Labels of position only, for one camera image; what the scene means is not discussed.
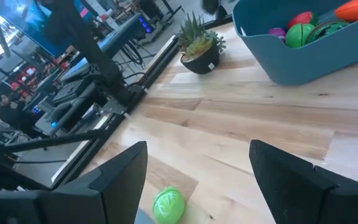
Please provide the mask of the potted succulent plant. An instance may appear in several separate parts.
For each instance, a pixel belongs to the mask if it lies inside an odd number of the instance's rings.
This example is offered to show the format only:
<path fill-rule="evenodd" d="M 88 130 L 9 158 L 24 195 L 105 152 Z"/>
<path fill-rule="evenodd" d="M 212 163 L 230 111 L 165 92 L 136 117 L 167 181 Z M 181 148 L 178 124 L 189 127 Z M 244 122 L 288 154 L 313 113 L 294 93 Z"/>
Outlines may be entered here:
<path fill-rule="evenodd" d="M 224 37 L 213 30 L 206 30 L 203 25 L 202 17 L 187 13 L 179 33 L 175 34 L 181 47 L 180 62 L 199 75 L 214 70 L 226 48 Z"/>

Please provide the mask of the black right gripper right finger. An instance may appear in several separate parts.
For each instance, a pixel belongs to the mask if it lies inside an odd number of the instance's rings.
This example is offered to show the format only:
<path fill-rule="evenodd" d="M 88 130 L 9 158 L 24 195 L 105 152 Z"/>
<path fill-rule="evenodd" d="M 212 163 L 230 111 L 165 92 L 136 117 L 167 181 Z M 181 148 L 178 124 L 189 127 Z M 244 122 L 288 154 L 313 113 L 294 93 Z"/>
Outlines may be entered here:
<path fill-rule="evenodd" d="M 276 224 L 358 224 L 358 182 L 252 140 L 249 159 Z"/>

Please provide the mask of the computer with blue lights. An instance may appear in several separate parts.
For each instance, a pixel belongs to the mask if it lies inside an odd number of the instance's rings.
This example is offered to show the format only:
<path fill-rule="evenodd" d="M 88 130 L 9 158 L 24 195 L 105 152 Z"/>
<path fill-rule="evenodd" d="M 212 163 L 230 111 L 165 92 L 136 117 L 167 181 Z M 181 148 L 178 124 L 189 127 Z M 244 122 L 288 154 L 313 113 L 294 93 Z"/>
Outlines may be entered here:
<path fill-rule="evenodd" d="M 125 44 L 135 37 L 137 31 L 144 29 L 142 22 L 145 18 L 141 13 L 132 16 L 119 28 L 108 34 L 103 40 L 98 42 L 99 48 L 109 57 L 113 58 Z"/>

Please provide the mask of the person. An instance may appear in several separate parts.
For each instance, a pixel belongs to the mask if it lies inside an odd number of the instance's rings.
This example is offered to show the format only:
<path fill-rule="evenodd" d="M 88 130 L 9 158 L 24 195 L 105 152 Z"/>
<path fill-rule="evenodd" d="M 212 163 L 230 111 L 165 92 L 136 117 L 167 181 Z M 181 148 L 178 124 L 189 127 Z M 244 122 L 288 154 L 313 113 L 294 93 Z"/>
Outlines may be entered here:
<path fill-rule="evenodd" d="M 13 108 L 9 97 L 0 93 L 0 120 L 31 138 L 41 138 L 42 133 L 34 129 L 36 123 L 34 114 L 24 111 L 24 107 L 25 99 L 23 97 Z"/>

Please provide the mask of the teal plastic bin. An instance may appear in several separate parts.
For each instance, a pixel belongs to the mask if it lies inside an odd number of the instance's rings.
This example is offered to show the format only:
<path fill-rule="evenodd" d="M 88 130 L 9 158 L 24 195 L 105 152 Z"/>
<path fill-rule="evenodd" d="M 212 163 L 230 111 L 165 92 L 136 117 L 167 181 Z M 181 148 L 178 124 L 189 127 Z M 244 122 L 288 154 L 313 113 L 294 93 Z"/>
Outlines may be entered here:
<path fill-rule="evenodd" d="M 232 19 L 238 36 L 279 85 L 301 85 L 358 62 L 358 21 L 299 48 L 289 48 L 271 28 L 284 28 L 306 11 L 319 21 L 335 19 L 349 0 L 239 0 Z"/>

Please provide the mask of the purple toy onion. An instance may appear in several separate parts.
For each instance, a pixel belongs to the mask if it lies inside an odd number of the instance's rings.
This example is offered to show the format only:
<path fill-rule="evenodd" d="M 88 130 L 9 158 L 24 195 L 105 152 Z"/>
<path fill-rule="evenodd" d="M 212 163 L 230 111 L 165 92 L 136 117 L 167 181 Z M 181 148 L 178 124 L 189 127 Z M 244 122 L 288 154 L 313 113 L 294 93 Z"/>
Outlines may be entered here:
<path fill-rule="evenodd" d="M 282 42 L 285 42 L 285 37 L 287 33 L 284 29 L 280 27 L 274 27 L 268 31 L 268 34 L 274 35 L 275 37 L 278 37 Z"/>

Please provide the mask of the blue-screen computer monitor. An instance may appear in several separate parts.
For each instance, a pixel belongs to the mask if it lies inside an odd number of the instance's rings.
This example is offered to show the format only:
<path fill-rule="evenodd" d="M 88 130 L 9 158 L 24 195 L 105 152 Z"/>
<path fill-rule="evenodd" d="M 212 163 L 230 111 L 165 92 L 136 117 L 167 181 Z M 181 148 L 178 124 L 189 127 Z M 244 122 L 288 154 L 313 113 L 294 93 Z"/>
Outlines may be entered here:
<path fill-rule="evenodd" d="M 0 0 L 0 16 L 55 58 L 73 43 L 67 30 L 68 9 L 76 9 L 85 22 L 92 20 L 82 0 Z"/>

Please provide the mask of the light green toy cabbage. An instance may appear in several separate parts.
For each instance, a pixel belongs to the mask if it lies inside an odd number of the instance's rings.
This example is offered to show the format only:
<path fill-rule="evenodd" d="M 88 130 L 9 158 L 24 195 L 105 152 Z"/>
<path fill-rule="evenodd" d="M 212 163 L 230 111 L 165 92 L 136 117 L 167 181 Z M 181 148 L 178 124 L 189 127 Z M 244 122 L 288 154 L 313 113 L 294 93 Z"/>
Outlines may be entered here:
<path fill-rule="evenodd" d="M 169 186 L 154 198 L 152 213 L 158 224 L 176 224 L 185 211 L 185 205 L 183 194 Z"/>

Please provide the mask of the grey folded cloth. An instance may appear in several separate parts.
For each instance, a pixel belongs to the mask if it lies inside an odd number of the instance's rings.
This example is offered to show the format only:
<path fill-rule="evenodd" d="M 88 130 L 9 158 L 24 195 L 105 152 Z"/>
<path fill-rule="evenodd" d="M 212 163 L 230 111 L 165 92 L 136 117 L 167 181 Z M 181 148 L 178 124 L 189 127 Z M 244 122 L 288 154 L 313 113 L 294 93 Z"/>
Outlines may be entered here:
<path fill-rule="evenodd" d="M 135 216 L 134 224 L 155 224 L 155 222 L 145 211 L 139 208 Z"/>

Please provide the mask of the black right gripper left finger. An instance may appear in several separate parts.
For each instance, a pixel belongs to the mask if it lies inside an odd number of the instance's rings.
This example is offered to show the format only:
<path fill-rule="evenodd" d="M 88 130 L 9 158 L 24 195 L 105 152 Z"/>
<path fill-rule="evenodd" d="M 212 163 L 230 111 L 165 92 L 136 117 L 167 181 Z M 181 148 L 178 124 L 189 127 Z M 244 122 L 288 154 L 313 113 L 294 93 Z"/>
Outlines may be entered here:
<path fill-rule="evenodd" d="M 139 141 L 81 177 L 43 195 L 42 224 L 133 224 L 144 188 L 147 143 Z"/>

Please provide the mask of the black computer mouse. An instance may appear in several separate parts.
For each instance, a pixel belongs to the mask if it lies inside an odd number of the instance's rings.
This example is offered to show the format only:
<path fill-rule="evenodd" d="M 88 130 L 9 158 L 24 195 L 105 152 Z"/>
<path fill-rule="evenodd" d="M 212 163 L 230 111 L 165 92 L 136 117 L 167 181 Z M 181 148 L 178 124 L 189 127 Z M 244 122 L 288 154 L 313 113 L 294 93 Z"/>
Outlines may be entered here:
<path fill-rule="evenodd" d="M 66 102 L 58 105 L 51 113 L 50 113 L 50 124 L 52 127 L 55 127 L 58 121 L 70 110 L 71 103 Z"/>

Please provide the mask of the black keyboard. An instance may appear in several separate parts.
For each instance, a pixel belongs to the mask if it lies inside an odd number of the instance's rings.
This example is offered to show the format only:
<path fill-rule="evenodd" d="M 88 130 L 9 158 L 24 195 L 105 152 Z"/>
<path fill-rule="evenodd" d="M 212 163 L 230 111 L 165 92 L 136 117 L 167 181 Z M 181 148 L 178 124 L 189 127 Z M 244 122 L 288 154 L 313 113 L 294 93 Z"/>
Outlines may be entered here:
<path fill-rule="evenodd" d="M 73 82 L 67 83 L 55 95 L 53 102 L 58 105 L 60 103 L 74 100 L 83 93 L 89 84 L 90 81 L 86 80 L 75 80 Z"/>

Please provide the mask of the striped green toy watermelon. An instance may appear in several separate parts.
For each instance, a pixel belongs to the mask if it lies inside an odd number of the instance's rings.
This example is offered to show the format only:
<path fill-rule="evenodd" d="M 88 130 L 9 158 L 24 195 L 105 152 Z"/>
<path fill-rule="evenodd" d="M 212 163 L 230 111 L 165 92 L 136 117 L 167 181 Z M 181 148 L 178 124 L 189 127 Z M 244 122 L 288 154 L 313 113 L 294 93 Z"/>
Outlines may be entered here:
<path fill-rule="evenodd" d="M 348 26 L 350 23 L 341 20 L 327 21 L 317 25 L 306 39 L 306 44 L 310 44 L 322 37 L 332 34 L 339 29 Z"/>

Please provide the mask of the orange toy carrot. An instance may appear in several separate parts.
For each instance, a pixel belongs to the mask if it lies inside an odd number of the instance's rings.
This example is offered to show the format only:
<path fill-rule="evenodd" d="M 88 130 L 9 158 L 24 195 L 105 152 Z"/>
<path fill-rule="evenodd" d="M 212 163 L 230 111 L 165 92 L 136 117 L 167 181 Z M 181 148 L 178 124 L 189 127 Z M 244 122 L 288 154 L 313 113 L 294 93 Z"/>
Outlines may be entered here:
<path fill-rule="evenodd" d="M 335 10 L 336 17 L 350 22 L 358 21 L 358 0 L 351 0 Z"/>

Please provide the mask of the red toy strawberry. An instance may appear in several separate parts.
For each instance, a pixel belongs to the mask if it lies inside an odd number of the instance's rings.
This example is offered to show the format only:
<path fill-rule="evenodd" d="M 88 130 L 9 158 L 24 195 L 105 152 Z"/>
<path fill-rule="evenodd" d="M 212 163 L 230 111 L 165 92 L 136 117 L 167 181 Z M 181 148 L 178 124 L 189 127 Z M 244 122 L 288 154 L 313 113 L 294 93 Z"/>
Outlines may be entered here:
<path fill-rule="evenodd" d="M 290 29 L 295 24 L 312 24 L 316 25 L 316 16 L 311 11 L 306 11 L 295 16 L 287 25 Z"/>

